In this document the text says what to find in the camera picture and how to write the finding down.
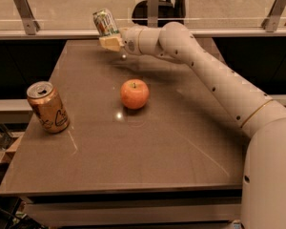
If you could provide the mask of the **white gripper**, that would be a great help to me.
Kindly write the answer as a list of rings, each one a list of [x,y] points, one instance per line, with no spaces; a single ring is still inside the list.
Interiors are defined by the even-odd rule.
[[[107,50],[120,52],[124,47],[127,53],[141,55],[139,49],[139,35],[143,31],[142,26],[122,28],[120,34],[102,36],[99,38],[100,45]]]

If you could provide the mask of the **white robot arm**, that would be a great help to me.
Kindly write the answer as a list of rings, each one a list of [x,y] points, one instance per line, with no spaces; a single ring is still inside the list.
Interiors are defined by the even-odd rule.
[[[103,48],[173,58],[190,67],[250,138],[244,165],[244,229],[286,229],[286,107],[206,52],[182,24],[133,26],[100,38]]]

